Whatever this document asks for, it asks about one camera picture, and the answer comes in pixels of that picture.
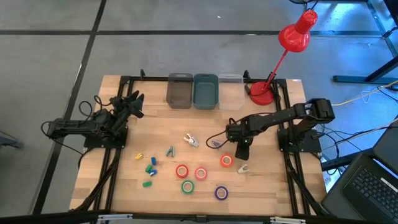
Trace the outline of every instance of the gray floor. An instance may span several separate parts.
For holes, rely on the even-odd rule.
[[[373,0],[386,27],[393,26],[382,0]],[[0,2],[0,29],[90,30],[100,1]],[[322,1],[316,8],[314,30],[378,30],[364,3]],[[280,30],[301,15],[303,7],[288,0],[248,1],[108,1],[100,30]],[[0,150],[0,216],[30,212],[52,142],[39,131],[43,121],[61,117],[78,72],[88,36],[0,35],[0,129],[25,142],[25,147]],[[398,46],[398,32],[391,37]],[[97,36],[77,102],[93,103],[103,75],[148,75],[172,72],[242,73],[264,77],[274,68],[283,48],[276,36],[235,35],[119,35]],[[372,85],[337,84],[333,75],[368,75],[392,58],[378,37],[312,37],[301,54],[288,54],[279,78],[303,80],[306,97],[346,101],[372,90]],[[389,77],[398,77],[394,70]],[[397,116],[398,104],[384,95],[369,103],[355,101],[335,108],[328,127],[356,132],[380,126]],[[77,109],[73,119],[82,118]],[[381,133],[353,142],[371,147]],[[322,146],[332,145],[329,139]],[[67,137],[66,144],[81,149],[83,139]],[[356,149],[342,144],[340,155]],[[336,156],[334,149],[324,154]],[[63,149],[44,212],[68,209],[77,174],[78,156]]]

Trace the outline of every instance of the lamp shade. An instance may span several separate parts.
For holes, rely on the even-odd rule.
[[[296,24],[291,24],[279,32],[279,43],[288,51],[303,52],[310,43],[310,29],[317,20],[317,13],[307,10]]]

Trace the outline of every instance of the wooden table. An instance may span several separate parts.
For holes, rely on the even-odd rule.
[[[99,91],[104,103],[117,94],[120,78],[116,75],[104,76]],[[305,101],[300,80],[287,80],[287,86],[291,105]],[[172,110],[165,100],[166,89],[167,82],[134,82],[134,90],[145,94],[145,116],[142,119],[129,118],[128,139],[121,153],[111,210],[126,213],[291,215],[285,165],[277,143],[277,126],[270,127],[254,138],[248,161],[234,158],[229,168],[220,165],[220,157],[224,153],[233,156],[236,143],[228,142],[219,150],[210,149],[205,144],[208,137],[224,131],[228,118],[239,119],[258,112],[275,112],[275,104],[258,106],[247,96],[245,105],[239,111],[202,111],[194,107]],[[196,136],[200,146],[189,146],[183,140],[185,133]],[[216,139],[224,141],[225,136]],[[165,156],[170,146],[175,148],[174,158]],[[137,161],[135,156],[139,152],[144,154],[144,158]],[[104,149],[94,149],[83,158],[70,208],[79,206],[97,184],[103,155]],[[154,177],[145,172],[152,156],[158,162],[155,166],[158,174]],[[301,153],[301,158],[306,186],[320,201],[326,195],[320,162],[306,153]],[[183,179],[175,174],[179,164],[188,166],[189,175],[186,179],[195,183],[195,191],[191,195],[181,192]],[[242,164],[249,166],[250,173],[237,173]],[[208,171],[204,181],[197,181],[193,175],[200,166]],[[144,188],[142,183],[148,180],[153,184]],[[214,191],[219,185],[229,190],[229,197],[225,201],[215,199]],[[104,208],[107,191],[108,187],[105,186],[100,208]],[[296,195],[299,211],[302,212],[297,186]]]

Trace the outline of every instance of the clear plastic bin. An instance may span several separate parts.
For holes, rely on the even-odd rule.
[[[239,110],[244,104],[243,76],[237,74],[218,75],[221,110]]]
[[[189,109],[192,102],[193,76],[189,73],[171,73],[167,84],[166,102],[173,109]]]
[[[218,104],[218,77],[196,74],[193,77],[193,105],[199,110],[213,110]]]

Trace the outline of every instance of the green tape roll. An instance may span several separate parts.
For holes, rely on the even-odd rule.
[[[187,185],[191,186],[190,190],[185,190],[185,186],[187,186]],[[185,194],[192,194],[194,188],[195,188],[195,185],[193,184],[193,182],[191,180],[185,180],[184,182],[182,182],[181,190]]]

